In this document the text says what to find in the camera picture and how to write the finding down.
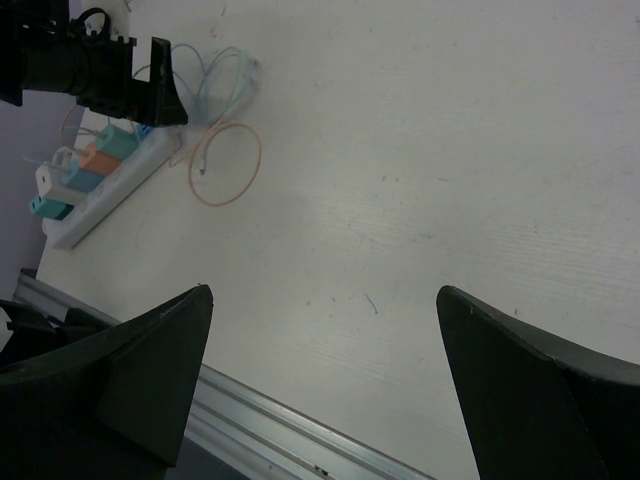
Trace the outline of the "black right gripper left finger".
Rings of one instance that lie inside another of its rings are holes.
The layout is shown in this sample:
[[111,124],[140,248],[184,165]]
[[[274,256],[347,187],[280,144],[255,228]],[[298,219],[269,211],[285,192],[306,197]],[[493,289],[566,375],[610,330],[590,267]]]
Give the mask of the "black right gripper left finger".
[[3,302],[2,477],[164,478],[178,460],[213,306],[200,285],[118,325],[78,309],[53,325]]

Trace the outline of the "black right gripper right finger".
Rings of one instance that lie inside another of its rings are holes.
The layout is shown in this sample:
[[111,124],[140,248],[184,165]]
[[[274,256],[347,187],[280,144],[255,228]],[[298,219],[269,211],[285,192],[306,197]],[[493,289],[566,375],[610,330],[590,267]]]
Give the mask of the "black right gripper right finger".
[[453,286],[436,308],[481,478],[638,478],[638,365]]

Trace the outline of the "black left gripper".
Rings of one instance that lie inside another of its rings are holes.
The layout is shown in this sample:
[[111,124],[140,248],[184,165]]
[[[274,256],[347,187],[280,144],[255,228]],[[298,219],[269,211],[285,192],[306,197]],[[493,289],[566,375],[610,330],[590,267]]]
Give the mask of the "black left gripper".
[[116,32],[107,9],[87,8],[69,27],[70,38],[79,42],[86,56],[82,71],[86,85],[75,94],[78,104],[108,117],[151,126],[188,123],[174,81],[168,40],[151,39],[150,87],[133,75],[137,39]]

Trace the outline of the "white power strip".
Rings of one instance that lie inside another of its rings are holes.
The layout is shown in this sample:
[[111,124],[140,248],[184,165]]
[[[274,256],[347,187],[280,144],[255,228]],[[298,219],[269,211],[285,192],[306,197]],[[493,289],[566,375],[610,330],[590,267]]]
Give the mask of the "white power strip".
[[45,219],[47,246],[70,250],[179,150],[178,127],[156,128],[63,220]]

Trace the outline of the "mint green charger plug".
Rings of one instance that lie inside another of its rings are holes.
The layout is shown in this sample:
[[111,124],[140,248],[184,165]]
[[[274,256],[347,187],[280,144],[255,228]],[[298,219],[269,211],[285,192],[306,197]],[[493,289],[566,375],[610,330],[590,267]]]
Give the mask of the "mint green charger plug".
[[134,133],[114,124],[106,125],[94,143],[97,151],[120,161],[127,160],[139,146],[139,140]]

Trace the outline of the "orange charger plug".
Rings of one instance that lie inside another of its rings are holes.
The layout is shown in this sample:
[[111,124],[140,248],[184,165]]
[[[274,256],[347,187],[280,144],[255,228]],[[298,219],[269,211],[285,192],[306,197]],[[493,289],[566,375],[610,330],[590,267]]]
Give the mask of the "orange charger plug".
[[81,169],[108,177],[120,167],[121,160],[100,151],[95,142],[90,142],[78,153],[78,164]]

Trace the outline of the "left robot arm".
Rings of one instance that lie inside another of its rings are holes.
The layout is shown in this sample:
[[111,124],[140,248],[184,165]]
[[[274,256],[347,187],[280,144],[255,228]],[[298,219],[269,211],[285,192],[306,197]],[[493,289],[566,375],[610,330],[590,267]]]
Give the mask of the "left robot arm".
[[67,1],[1,4],[1,99],[20,106],[26,90],[63,93],[78,105],[151,127],[185,125],[169,41],[151,40],[149,78],[135,78],[127,1],[85,1],[73,18]]

